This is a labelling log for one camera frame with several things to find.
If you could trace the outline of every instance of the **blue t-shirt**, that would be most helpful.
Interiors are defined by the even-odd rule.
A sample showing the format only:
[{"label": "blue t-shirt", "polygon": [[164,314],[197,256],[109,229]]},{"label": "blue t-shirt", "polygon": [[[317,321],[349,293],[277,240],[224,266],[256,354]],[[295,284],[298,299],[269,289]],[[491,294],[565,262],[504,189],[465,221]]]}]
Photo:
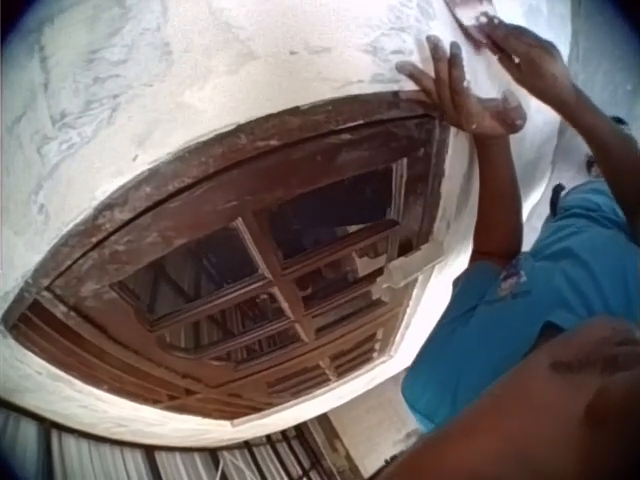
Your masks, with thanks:
[{"label": "blue t-shirt", "polygon": [[508,268],[472,264],[409,368],[403,397],[424,430],[445,424],[533,346],[540,329],[608,314],[640,322],[640,249],[603,180],[561,199]]}]

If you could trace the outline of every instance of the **brown wood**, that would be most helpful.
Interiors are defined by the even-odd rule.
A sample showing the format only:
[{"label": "brown wood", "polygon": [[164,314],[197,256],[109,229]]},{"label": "brown wood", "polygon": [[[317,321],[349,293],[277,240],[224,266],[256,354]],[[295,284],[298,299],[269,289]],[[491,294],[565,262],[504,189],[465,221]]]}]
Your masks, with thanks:
[{"label": "brown wood", "polygon": [[40,291],[96,244],[223,168],[348,125],[437,115],[436,109],[405,100],[397,92],[353,95],[266,115],[174,152],[121,185],[61,236],[11,301],[2,321],[10,329]]},{"label": "brown wood", "polygon": [[268,278],[249,278],[244,282],[231,285],[204,298],[194,299],[181,310],[163,315],[152,324],[148,324],[147,329],[153,333],[162,333],[178,325],[184,325],[229,308],[273,287],[273,282]]},{"label": "brown wood", "polygon": [[432,123],[419,119],[401,125],[351,127],[340,134],[341,143],[294,145],[214,176],[122,228],[73,265],[57,285],[89,295],[130,275],[137,265],[228,225],[248,208],[282,203],[313,188],[390,166],[420,147],[416,139],[427,137]]},{"label": "brown wood", "polygon": [[[429,239],[448,127],[413,104],[393,113],[367,103],[390,108],[393,95],[363,98],[296,110],[295,121],[293,111],[282,112],[262,125],[281,122],[294,131],[271,130],[270,138],[258,123],[222,134],[182,152],[182,164],[168,162],[173,176],[157,170],[118,192],[98,224],[85,224],[64,249],[74,259],[62,258],[61,248],[39,270],[40,282],[56,276],[39,293],[45,312],[21,317],[12,333],[92,385],[117,384],[117,394],[134,401],[220,419],[295,399],[383,355],[411,289],[388,305],[371,290],[386,263]],[[335,123],[332,114],[360,120]],[[324,129],[302,120],[321,117]],[[348,183],[365,177],[373,183]],[[149,182],[158,182],[152,193]],[[313,192],[355,184],[363,189],[348,195],[373,202],[356,202],[358,213],[346,197],[328,202],[317,221],[313,209],[307,217],[296,210],[311,205]],[[367,189],[378,190],[371,196]],[[107,211],[121,216],[113,221]],[[274,212],[285,224],[272,223]],[[206,240],[217,231],[224,235]],[[221,247],[236,233],[238,245]],[[244,261],[238,248],[255,274],[237,264],[244,273],[229,276],[229,262]]]}]

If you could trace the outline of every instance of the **man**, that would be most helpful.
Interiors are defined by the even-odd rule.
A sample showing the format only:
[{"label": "man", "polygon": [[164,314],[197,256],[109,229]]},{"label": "man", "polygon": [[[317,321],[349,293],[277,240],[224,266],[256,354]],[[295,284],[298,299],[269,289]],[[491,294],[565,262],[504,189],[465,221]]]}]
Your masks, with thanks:
[{"label": "man", "polygon": [[[622,452],[621,438],[635,438],[640,458],[633,437],[640,436],[638,144],[572,82],[553,44],[496,17],[481,20],[501,65],[585,139],[604,179],[564,194],[522,253],[508,138],[526,121],[519,103],[509,94],[475,97],[455,43],[447,54],[437,38],[427,39],[433,78],[412,63],[398,65],[451,125],[473,135],[480,194],[469,266],[402,387],[434,434],[388,478],[591,478],[580,470],[587,460],[593,472],[609,472],[636,458]],[[621,412],[636,423],[620,427]],[[624,458],[595,455],[609,450]]]}]

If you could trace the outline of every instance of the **plastered wall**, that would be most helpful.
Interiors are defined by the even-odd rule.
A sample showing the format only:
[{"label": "plastered wall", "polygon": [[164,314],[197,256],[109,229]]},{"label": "plastered wall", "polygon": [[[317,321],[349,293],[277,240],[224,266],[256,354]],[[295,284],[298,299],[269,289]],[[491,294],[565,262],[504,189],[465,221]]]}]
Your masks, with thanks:
[{"label": "plastered wall", "polygon": [[[496,0],[568,54],[568,0]],[[409,88],[399,59],[430,68],[427,33],[463,42],[474,89],[509,81],[464,43],[442,0],[58,0],[41,2],[2,58],[0,311],[65,231],[110,192],[171,152],[232,126],[343,95]],[[549,175],[558,119],[523,96],[514,138],[525,207]],[[5,398],[115,438],[213,446],[280,430],[334,408],[402,370],[442,312],[469,252],[476,178],[468,136],[453,132],[436,240],[443,261],[419,282],[392,359],[330,391],[230,424],[143,407],[80,384],[0,329]]]},{"label": "plastered wall", "polygon": [[403,376],[395,375],[329,412],[365,478],[386,459],[409,448],[420,433],[400,394]]}]

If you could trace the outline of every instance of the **fingernail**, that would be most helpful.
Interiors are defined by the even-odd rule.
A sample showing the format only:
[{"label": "fingernail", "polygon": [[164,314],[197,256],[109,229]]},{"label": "fingernail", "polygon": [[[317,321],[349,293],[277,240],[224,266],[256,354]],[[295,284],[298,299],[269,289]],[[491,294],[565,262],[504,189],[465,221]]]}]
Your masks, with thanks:
[{"label": "fingernail", "polygon": [[450,51],[451,55],[460,55],[460,56],[462,56],[462,47],[460,46],[460,44],[458,42],[451,42],[451,45],[449,46],[449,51]]},{"label": "fingernail", "polygon": [[502,98],[504,99],[504,104],[507,107],[517,107],[520,105],[520,100],[518,100],[517,95],[511,89],[507,89],[502,94]]},{"label": "fingernail", "polygon": [[413,68],[413,64],[406,60],[396,63],[396,71],[401,75],[408,75]]},{"label": "fingernail", "polygon": [[486,18],[486,22],[491,22],[493,24],[500,23],[500,19],[489,12],[482,12],[480,15]]},{"label": "fingernail", "polygon": [[442,40],[437,35],[427,35],[427,43],[437,49],[444,49]]}]

